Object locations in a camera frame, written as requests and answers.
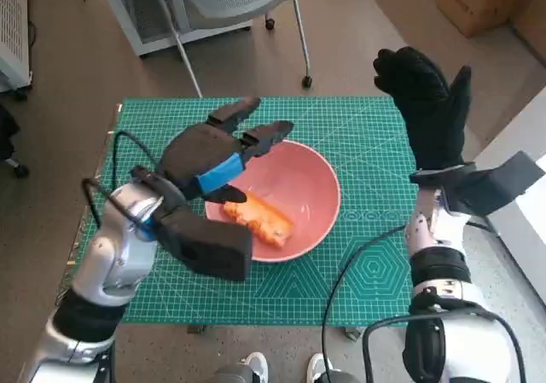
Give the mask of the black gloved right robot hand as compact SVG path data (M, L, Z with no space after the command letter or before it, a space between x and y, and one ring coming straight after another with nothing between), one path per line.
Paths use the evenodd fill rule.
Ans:
M375 86L393 99L404 119L416 168L432 171L461 165L471 67L461 67L449 83L433 61L410 46L379 50L373 66Z

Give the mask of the black left robot hand, blue tape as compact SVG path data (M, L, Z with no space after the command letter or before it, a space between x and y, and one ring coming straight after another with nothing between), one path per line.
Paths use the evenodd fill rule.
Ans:
M261 157L293 130L293 122L277 120L257 125L241 136L234 132L257 110L257 97L240 99L211 112L207 119L187 127L166 146L157 171L187 200L244 203L245 193L230 185L252 158Z

